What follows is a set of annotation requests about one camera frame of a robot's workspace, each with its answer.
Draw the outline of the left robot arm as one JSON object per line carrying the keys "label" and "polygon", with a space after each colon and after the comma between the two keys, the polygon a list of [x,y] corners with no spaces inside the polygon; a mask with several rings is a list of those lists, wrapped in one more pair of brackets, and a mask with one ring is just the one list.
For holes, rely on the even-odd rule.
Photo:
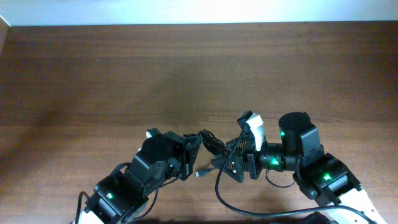
{"label": "left robot arm", "polygon": [[75,223],[134,223],[149,212],[150,194],[186,180],[202,142],[200,134],[161,133],[149,129],[146,140],[131,162],[117,165],[98,182],[93,195],[79,194]]}

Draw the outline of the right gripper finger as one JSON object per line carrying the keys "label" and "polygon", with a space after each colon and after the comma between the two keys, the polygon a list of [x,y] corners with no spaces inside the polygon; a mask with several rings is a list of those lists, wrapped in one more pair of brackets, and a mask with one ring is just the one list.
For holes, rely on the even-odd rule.
{"label": "right gripper finger", "polygon": [[[211,160],[211,165],[217,169],[221,169],[229,156],[223,156]],[[229,175],[232,179],[237,182],[243,182],[244,180],[244,162],[243,157],[239,155],[233,155],[228,162],[223,172]]]}
{"label": "right gripper finger", "polygon": [[226,155],[230,155],[233,150],[238,154],[245,154],[252,151],[252,134],[240,135],[225,143]]}

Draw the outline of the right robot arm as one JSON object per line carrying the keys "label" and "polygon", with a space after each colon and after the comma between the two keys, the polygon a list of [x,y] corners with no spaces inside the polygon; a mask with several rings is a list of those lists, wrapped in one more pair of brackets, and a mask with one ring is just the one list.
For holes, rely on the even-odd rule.
{"label": "right robot arm", "polygon": [[257,213],[239,209],[220,194],[220,178],[216,179],[217,199],[228,209],[261,218],[277,218],[322,211],[337,223],[384,223],[360,181],[335,156],[324,151],[317,127],[306,112],[291,112],[279,119],[281,143],[266,140],[264,121],[247,111],[237,120],[241,133],[223,145],[225,155],[212,160],[220,174],[228,174],[237,182],[249,173],[258,179],[262,170],[291,171],[294,182],[306,198],[317,203],[315,208],[289,212]]}

